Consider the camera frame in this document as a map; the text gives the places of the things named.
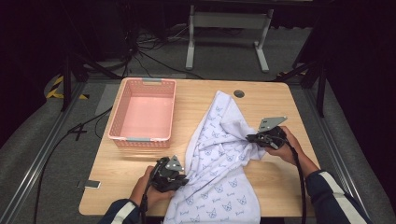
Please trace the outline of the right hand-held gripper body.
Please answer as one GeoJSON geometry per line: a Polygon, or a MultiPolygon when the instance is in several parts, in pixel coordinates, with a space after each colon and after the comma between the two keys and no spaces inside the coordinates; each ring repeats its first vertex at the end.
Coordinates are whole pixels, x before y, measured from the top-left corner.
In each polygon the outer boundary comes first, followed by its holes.
{"type": "Polygon", "coordinates": [[[287,142],[287,135],[279,127],[279,124],[287,120],[287,117],[274,117],[262,119],[258,132],[258,144],[261,147],[280,149],[287,142]]]}

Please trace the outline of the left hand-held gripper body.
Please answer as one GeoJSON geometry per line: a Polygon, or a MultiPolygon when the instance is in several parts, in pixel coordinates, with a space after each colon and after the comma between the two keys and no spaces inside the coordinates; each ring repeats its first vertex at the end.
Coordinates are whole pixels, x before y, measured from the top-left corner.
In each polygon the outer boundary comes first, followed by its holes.
{"type": "Polygon", "coordinates": [[[150,174],[150,185],[159,192],[176,191],[180,187],[178,178],[182,175],[182,167],[178,157],[162,157],[157,160],[153,171],[150,174]]]}

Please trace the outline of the white printed cloth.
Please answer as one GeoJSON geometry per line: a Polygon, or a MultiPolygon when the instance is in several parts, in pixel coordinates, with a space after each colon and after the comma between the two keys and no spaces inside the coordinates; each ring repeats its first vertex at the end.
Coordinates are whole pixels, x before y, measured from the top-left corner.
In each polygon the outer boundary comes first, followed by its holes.
{"type": "Polygon", "coordinates": [[[247,140],[233,97],[217,91],[185,154],[189,182],[171,199],[163,224],[260,224],[261,209],[244,167],[265,150],[247,140]]]}

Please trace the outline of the pink plastic basket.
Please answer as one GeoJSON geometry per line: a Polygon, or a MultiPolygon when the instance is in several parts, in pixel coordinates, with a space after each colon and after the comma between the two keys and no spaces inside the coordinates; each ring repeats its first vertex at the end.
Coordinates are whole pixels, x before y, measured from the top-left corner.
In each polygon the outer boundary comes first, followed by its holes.
{"type": "Polygon", "coordinates": [[[125,78],[107,136],[118,147],[170,147],[177,82],[125,78]]]}

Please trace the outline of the person's left hand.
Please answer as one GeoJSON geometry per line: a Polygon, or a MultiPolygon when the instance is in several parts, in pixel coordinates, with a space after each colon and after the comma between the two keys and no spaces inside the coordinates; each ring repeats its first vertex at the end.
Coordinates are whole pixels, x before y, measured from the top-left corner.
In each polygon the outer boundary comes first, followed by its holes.
{"type": "MultiPolygon", "coordinates": [[[[152,170],[153,166],[148,166],[145,173],[138,179],[134,189],[132,190],[130,200],[138,206],[141,206],[143,194],[146,192],[146,186],[149,183],[149,177],[152,170]]],[[[153,187],[149,187],[146,193],[148,196],[148,208],[160,201],[171,199],[175,194],[172,190],[167,192],[159,192],[153,187]]]]}

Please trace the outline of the person's right hand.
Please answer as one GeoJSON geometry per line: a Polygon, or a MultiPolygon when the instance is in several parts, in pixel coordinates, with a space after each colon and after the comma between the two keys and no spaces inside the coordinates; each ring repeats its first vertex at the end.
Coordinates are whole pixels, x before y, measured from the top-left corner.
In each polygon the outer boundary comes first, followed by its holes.
{"type": "Polygon", "coordinates": [[[301,145],[297,138],[290,132],[286,126],[281,126],[281,129],[285,132],[288,143],[279,149],[273,149],[267,147],[265,150],[272,156],[278,156],[283,161],[295,165],[295,159],[293,157],[292,148],[297,153],[299,163],[303,163],[304,152],[302,151],[301,145]]]}

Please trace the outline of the black metal stand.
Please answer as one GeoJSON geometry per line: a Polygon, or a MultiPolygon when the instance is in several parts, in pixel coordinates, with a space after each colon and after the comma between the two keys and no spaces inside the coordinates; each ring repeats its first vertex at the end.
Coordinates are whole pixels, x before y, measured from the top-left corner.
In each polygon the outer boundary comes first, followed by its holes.
{"type": "Polygon", "coordinates": [[[302,73],[305,73],[303,79],[300,81],[300,86],[303,89],[311,89],[315,83],[318,83],[316,109],[319,115],[323,118],[323,105],[326,86],[326,72],[323,61],[304,63],[289,72],[281,72],[276,76],[274,82],[284,82],[287,79],[295,77],[302,73]]]}
{"type": "Polygon", "coordinates": [[[68,52],[64,59],[64,64],[61,72],[61,75],[64,77],[64,99],[62,111],[65,111],[72,102],[71,76],[74,76],[77,82],[86,82],[89,78],[87,72],[84,69],[84,64],[89,65],[94,70],[97,70],[100,73],[104,74],[106,77],[109,77],[111,79],[121,79],[120,76],[104,68],[99,63],[74,51],[68,52]]]}

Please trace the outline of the grey tape piece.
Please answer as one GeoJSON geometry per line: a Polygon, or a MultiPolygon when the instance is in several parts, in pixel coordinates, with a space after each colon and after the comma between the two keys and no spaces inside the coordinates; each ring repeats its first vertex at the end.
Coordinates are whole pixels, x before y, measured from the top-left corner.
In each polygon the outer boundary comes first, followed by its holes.
{"type": "Polygon", "coordinates": [[[100,186],[101,182],[96,180],[80,180],[77,184],[79,189],[99,189],[100,186]]]}

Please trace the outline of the yellow black hazard tape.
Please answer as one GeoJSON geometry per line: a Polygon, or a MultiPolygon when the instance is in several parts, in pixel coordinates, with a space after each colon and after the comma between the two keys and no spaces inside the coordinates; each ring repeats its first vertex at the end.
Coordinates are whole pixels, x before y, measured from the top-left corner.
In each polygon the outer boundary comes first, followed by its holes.
{"type": "Polygon", "coordinates": [[[59,89],[59,87],[61,86],[61,84],[64,81],[64,77],[62,75],[59,75],[54,83],[52,84],[52,87],[50,88],[46,98],[57,98],[57,99],[63,99],[64,95],[62,93],[57,92],[57,90],[59,89]]]}

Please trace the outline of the aluminium floor rail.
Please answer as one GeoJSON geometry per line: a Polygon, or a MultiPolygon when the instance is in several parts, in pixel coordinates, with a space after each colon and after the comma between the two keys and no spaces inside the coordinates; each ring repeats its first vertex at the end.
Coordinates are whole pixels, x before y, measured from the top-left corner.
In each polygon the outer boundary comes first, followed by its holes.
{"type": "Polygon", "coordinates": [[[45,103],[3,145],[0,150],[0,224],[12,224],[19,213],[84,87],[85,83],[75,85],[64,112],[61,101],[45,103]]]}
{"type": "Polygon", "coordinates": [[[313,113],[313,119],[318,125],[320,133],[324,137],[323,142],[327,147],[326,154],[330,164],[332,165],[333,176],[338,180],[341,187],[354,197],[365,215],[370,217],[371,211],[367,206],[363,184],[358,179],[358,175],[361,175],[362,180],[369,180],[371,178],[371,170],[366,163],[349,162],[345,160],[342,155],[342,150],[337,145],[336,138],[332,134],[331,127],[328,125],[327,120],[323,118],[317,110],[315,94],[308,89],[303,89],[303,93],[307,104],[313,113]]]}

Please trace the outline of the grey metal table frame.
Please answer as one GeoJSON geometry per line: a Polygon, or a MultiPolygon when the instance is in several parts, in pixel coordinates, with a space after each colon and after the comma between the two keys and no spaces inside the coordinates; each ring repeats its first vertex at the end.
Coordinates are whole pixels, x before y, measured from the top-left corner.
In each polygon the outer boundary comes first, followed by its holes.
{"type": "Polygon", "coordinates": [[[266,61],[263,45],[270,29],[274,11],[269,9],[264,14],[247,13],[227,13],[227,12],[202,12],[197,11],[195,6],[190,6],[189,15],[189,45],[185,68],[191,70],[194,61],[194,29],[199,28],[236,28],[236,29],[255,29],[261,30],[259,40],[254,42],[256,55],[264,73],[269,72],[269,65],[266,61]]]}

